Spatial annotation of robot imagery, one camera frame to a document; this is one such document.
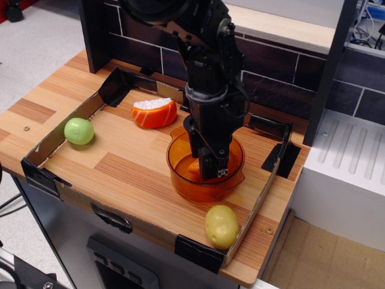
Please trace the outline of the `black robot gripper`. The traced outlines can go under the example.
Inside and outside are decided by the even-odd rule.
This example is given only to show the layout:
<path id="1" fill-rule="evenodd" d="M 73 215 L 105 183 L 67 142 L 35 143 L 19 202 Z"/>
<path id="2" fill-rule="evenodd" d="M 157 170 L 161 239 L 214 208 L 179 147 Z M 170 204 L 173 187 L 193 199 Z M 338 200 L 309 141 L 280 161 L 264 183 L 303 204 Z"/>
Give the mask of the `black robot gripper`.
<path id="1" fill-rule="evenodd" d="M 185 121 L 193 158 L 199 159 L 204 181 L 229 174 L 233 133 L 244 123 L 250 100 L 243 87 L 224 87 L 213 95 L 187 87 L 190 116 Z"/>

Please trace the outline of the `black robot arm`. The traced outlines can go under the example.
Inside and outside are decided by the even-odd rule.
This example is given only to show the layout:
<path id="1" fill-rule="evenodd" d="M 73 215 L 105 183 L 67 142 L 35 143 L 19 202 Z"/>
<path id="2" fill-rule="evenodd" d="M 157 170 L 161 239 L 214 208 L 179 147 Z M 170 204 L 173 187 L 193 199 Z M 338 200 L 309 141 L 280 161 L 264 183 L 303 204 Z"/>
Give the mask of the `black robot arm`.
<path id="1" fill-rule="evenodd" d="M 222 1 L 119 1 L 133 20 L 172 35 L 186 67 L 185 96 L 193 158 L 202 180 L 229 174 L 230 144 L 250 110 L 240 79 L 244 54 Z"/>

